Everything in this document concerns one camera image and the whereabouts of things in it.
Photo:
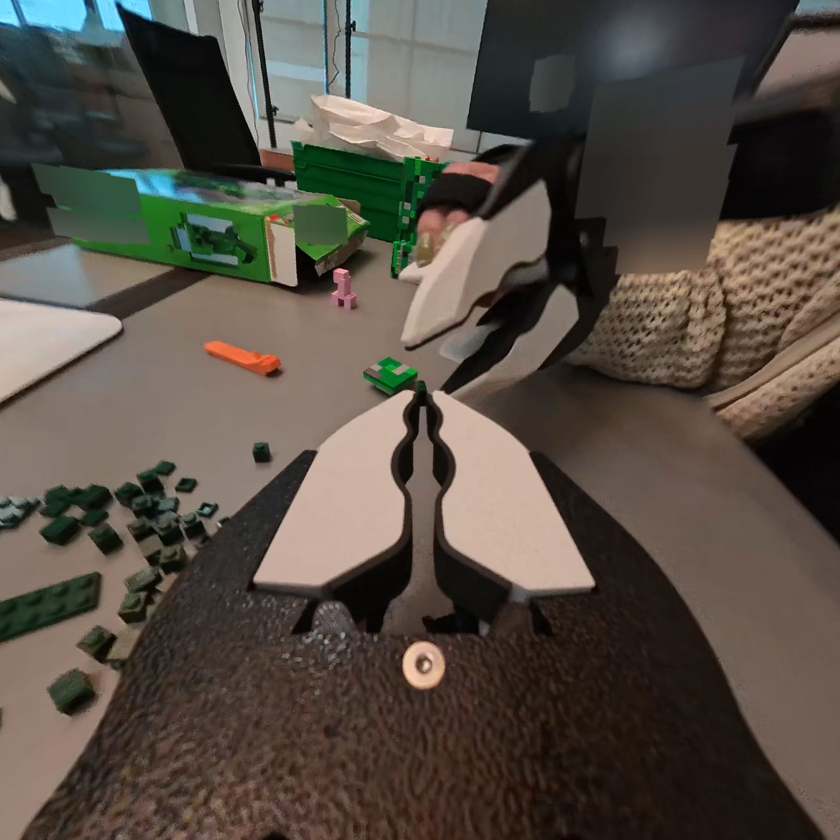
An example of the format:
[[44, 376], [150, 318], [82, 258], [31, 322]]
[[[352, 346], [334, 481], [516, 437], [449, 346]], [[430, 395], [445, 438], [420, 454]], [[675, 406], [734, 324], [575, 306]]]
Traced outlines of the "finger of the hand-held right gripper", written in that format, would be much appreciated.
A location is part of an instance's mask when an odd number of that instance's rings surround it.
[[567, 287], [522, 288], [502, 300], [508, 316], [490, 329], [441, 386], [449, 396], [488, 396], [534, 373], [579, 320], [578, 300]]
[[491, 335], [491, 321], [480, 318], [465, 325], [449, 336], [441, 346], [441, 357], [453, 363], [462, 363], [475, 354]]

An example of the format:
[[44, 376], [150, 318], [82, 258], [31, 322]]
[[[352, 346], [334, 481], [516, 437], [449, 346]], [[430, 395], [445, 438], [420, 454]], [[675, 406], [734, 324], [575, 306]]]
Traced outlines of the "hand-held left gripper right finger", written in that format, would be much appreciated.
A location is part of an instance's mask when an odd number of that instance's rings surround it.
[[434, 572], [454, 607], [490, 625], [508, 603], [594, 590], [525, 445], [442, 391], [427, 398], [427, 428], [439, 484]]

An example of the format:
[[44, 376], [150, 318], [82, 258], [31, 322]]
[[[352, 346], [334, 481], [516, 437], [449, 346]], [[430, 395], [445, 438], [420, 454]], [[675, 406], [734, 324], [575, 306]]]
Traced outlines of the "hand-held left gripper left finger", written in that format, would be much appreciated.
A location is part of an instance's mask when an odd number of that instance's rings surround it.
[[358, 415], [318, 448], [253, 578], [254, 589], [339, 602], [369, 633], [407, 587], [421, 394]]

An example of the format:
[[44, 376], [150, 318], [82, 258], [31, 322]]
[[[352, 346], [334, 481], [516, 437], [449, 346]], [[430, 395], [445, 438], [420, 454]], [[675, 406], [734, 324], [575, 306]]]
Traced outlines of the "pile of dark green pieces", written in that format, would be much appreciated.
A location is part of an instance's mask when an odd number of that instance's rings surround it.
[[61, 642], [59, 673], [76, 662], [69, 657], [70, 633], [85, 618], [109, 614], [121, 629], [141, 631], [169, 584], [198, 557], [199, 571], [188, 572], [174, 605], [153, 627], [154, 653], [176, 653], [176, 669], [195, 654], [202, 664], [230, 665], [235, 653], [255, 647], [245, 630], [256, 620], [254, 599], [242, 578], [253, 548], [245, 546], [254, 526], [236, 525], [218, 549], [214, 532], [229, 518], [213, 500], [188, 501], [196, 479], [180, 476], [160, 462], [120, 487], [92, 483], [63, 485], [36, 497], [2, 498], [2, 600], [81, 574], [102, 575], [100, 602], [88, 613], [2, 644], [2, 712], [33, 711], [35, 677], [47, 675], [41, 655]]

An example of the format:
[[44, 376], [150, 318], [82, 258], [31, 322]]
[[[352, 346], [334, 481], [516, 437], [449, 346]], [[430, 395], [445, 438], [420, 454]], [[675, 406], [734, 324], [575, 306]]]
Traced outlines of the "person's right forearm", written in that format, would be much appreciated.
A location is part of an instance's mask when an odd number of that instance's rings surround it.
[[839, 205], [720, 222], [703, 269], [621, 276], [569, 362], [696, 392], [740, 438], [787, 425], [839, 382]]

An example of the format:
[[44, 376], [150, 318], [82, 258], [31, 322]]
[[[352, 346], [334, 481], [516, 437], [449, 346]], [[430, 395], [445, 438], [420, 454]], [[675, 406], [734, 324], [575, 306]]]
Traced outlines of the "small green grey lego assembly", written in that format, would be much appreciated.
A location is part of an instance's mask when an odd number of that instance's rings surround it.
[[418, 371], [391, 357], [373, 363], [363, 371], [363, 378], [377, 390], [393, 396], [416, 383]]

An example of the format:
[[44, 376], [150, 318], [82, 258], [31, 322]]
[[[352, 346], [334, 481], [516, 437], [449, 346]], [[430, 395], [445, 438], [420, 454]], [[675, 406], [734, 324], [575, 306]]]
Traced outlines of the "large green lego model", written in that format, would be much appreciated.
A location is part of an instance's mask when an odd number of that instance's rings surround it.
[[369, 236], [392, 244], [391, 276], [398, 277], [417, 240], [418, 206], [446, 163], [427, 156], [387, 161], [295, 140], [291, 148], [300, 189], [357, 202]]

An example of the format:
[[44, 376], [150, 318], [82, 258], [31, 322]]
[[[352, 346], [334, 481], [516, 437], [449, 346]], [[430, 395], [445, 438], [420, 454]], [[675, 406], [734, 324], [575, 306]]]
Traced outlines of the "green lego set box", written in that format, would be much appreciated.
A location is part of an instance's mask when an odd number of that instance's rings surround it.
[[342, 267], [370, 228], [329, 194], [184, 170], [32, 169], [54, 233], [82, 249], [280, 287]]

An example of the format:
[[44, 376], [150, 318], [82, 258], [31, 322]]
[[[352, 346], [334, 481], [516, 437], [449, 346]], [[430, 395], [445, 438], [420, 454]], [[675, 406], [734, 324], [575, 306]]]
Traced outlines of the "dark green lego plate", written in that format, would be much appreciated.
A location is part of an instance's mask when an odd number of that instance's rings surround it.
[[101, 588], [101, 573], [90, 572], [2, 600], [1, 643], [95, 610]]

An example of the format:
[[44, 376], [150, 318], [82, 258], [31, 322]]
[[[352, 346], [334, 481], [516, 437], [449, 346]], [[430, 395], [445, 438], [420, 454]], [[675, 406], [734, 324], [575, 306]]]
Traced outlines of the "person's right hand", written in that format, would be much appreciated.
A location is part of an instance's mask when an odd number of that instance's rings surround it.
[[498, 164], [468, 161], [448, 165], [429, 187], [417, 209], [413, 262], [429, 265], [457, 226], [487, 200], [500, 173]]

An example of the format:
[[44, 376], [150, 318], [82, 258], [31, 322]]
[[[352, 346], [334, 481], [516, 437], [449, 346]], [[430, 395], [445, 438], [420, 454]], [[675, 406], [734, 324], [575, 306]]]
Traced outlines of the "black monitor screen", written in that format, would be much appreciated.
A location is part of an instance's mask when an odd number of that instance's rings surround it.
[[735, 63], [748, 91], [795, 1], [492, 1], [467, 127], [524, 140], [587, 130], [597, 88]]

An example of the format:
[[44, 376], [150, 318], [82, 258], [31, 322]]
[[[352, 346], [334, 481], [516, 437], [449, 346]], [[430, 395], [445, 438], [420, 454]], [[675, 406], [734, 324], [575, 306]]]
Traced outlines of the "orange brick separator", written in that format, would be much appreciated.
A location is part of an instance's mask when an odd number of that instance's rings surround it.
[[268, 376], [280, 371], [281, 362], [273, 354], [247, 351], [222, 341], [209, 341], [203, 349], [211, 357], [232, 364], [240, 369]]

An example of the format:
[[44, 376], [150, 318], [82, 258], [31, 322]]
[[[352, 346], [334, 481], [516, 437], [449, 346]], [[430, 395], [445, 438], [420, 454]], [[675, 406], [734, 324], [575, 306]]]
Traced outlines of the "white crumpled paper bags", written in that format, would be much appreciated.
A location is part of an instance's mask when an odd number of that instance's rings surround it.
[[442, 160], [454, 138], [452, 129], [417, 123], [331, 94], [311, 96], [311, 119], [298, 119], [294, 128], [301, 144], [390, 161]]

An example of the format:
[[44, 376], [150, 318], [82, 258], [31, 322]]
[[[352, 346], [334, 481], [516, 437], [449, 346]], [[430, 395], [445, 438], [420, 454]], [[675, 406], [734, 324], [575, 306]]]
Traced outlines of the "studio light on stand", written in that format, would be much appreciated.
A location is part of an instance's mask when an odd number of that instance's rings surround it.
[[352, 97], [352, 47], [356, 21], [351, 1], [324, 1], [325, 92]]
[[265, 104], [266, 121], [268, 124], [269, 134], [269, 148], [272, 151], [277, 151], [277, 132], [276, 132], [276, 109], [273, 105], [270, 96], [270, 78], [266, 60], [266, 46], [264, 39], [264, 28], [262, 24], [262, 14], [265, 9], [264, 1], [251, 1], [251, 11], [254, 19], [255, 35], [257, 42], [257, 51], [259, 59], [259, 73], [263, 91], [263, 98]]

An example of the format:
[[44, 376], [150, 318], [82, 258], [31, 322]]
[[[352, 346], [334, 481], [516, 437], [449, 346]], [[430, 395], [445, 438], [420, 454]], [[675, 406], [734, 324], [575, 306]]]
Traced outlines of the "white book stand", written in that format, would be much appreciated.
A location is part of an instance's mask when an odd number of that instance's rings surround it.
[[1, 300], [1, 403], [118, 337], [122, 322], [94, 311]]

